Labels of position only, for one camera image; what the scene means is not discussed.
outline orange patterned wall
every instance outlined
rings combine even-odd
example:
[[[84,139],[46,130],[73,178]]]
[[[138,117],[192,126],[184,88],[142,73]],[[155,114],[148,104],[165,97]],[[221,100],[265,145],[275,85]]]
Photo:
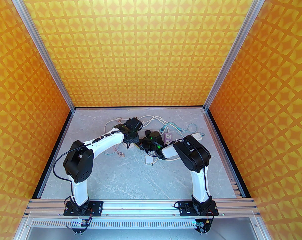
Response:
[[[266,0],[210,110],[273,238],[302,240],[302,0]]]
[[[203,105],[252,0],[24,0],[75,106]]]
[[[0,0],[0,239],[12,239],[69,109],[11,0]]]

